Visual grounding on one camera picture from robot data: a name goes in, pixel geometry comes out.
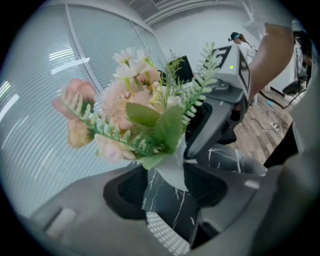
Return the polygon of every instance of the glass wall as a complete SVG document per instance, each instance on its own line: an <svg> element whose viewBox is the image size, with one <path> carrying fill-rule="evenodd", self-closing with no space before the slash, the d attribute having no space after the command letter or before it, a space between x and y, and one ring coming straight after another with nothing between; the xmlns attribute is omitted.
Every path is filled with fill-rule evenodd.
<svg viewBox="0 0 320 256"><path fill-rule="evenodd" d="M75 35L64 5L38 10L0 73L0 177L15 210L27 217L72 182L128 164L97 157L94 142L78 150L68 146L67 120L52 106L60 89L73 78L105 88L117 65L113 54L143 49L141 39L155 45L152 59L160 65L162 50L144 28L136 28L140 38L129 20L91 7L69 5L69 14Z"/></svg>
<svg viewBox="0 0 320 256"><path fill-rule="evenodd" d="M158 70L165 71L167 60L155 36L142 26L135 23L133 23L133 25L145 46L151 49L151 58L154 65Z"/></svg>

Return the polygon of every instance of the cable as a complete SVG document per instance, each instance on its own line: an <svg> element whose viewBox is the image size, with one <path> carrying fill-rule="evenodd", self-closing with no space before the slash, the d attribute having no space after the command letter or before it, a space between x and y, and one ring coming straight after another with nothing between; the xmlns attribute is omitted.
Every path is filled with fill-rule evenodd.
<svg viewBox="0 0 320 256"><path fill-rule="evenodd" d="M263 97L265 97L267 100L269 100L269 101L271 101L271 102L273 102L273 103L275 103L275 104L277 104L280 108L282 108L283 110L285 109L285 107L284 106L282 106L280 103L278 103L277 101L275 101L274 99L272 99L272 98L270 98L270 97L268 97L268 96L266 96L262 91L260 91L260 94L263 96Z"/></svg>
<svg viewBox="0 0 320 256"><path fill-rule="evenodd" d="M249 115L250 115L250 119L256 121L256 122L259 124L259 126L260 126L262 129L266 130L266 131L270 131L270 130L276 130L276 131L277 131L277 129L280 128L281 135L283 136L284 134L283 134L282 127L283 127L284 129L288 129L288 124L287 124L286 122L283 122L281 125L280 125L279 123L277 123L277 122L275 122L275 123L272 122L272 123L271 123L271 122L270 122L270 119L271 119L271 110L270 110L269 106L267 106L267 108L268 108L268 110L265 112L265 115L268 117L268 126L272 126L272 128L266 128L266 127L264 127L264 126L262 125L262 122L261 122L260 120L252 117L251 113L248 112Z"/></svg>
<svg viewBox="0 0 320 256"><path fill-rule="evenodd" d="M265 127L263 127L263 125L261 124L260 120L252 117L252 115L251 115L250 112L248 112L248 113L249 113L249 115L250 115L250 119L251 119L251 120L255 120L262 129L267 130L267 131L270 131L270 130L274 130L274 129L275 129L274 127L272 127L272 128L265 128Z"/></svg>
<svg viewBox="0 0 320 256"><path fill-rule="evenodd" d="M278 105L280 108L282 108L283 110L285 110L287 107L289 107L289 106L291 105L292 102L294 102L294 100L295 100L300 94L304 93L306 90L307 90L307 89L303 89L302 91L300 91L300 92L289 102L289 104L286 105L286 106L282 106L282 105L281 105L279 102L277 102L276 100L274 100L274 99L266 96L262 91L260 91L260 94L261 94L264 98L266 98L267 100L275 103L275 104Z"/></svg>
<svg viewBox="0 0 320 256"><path fill-rule="evenodd" d="M302 91L300 91L300 92L289 102L289 104L288 104L287 106L285 106L283 109L285 110L287 107L289 107L290 104L291 104L292 102L294 102L294 100L295 100L300 94L304 93L306 90L307 90L307 89L303 89Z"/></svg>

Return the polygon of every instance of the flower bouquet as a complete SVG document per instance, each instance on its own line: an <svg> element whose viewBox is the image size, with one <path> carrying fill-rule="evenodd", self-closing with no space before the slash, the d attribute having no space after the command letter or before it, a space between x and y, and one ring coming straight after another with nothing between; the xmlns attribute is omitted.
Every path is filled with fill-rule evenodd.
<svg viewBox="0 0 320 256"><path fill-rule="evenodd" d="M68 119L68 144L79 149L95 141L96 154L112 162L137 161L146 170L156 168L171 185L186 191L183 155L185 131L216 82L220 59L207 44L204 60L192 85L177 79L181 59L166 64L165 76L150 61L148 50L127 48L114 55L119 63L115 79L94 110L96 88L86 80L72 79L53 106Z"/></svg>

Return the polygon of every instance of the marble pattern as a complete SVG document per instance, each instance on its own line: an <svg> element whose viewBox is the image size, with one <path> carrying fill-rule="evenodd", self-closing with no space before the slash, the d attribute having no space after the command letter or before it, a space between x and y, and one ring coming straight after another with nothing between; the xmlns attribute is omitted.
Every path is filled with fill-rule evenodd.
<svg viewBox="0 0 320 256"><path fill-rule="evenodd" d="M230 172L263 176L266 169L251 157L237 149L217 144L196 160L201 165ZM169 185L156 170L148 172L148 187L142 208L158 215L186 241L195 228L198 206L193 197Z"/></svg>

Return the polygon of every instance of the wooden floor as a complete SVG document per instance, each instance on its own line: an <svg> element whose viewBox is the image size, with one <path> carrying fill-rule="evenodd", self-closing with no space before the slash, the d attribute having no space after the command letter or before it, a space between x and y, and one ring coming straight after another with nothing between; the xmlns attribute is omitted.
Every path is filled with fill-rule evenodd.
<svg viewBox="0 0 320 256"><path fill-rule="evenodd" d="M284 107L290 102L272 90L263 92ZM243 121L234 129L237 141L229 146L263 164L285 136L292 123L290 111L296 104L297 100L283 110L274 103L268 105L267 100L258 94L257 105L249 106ZM276 131L270 123L277 123L281 128Z"/></svg>

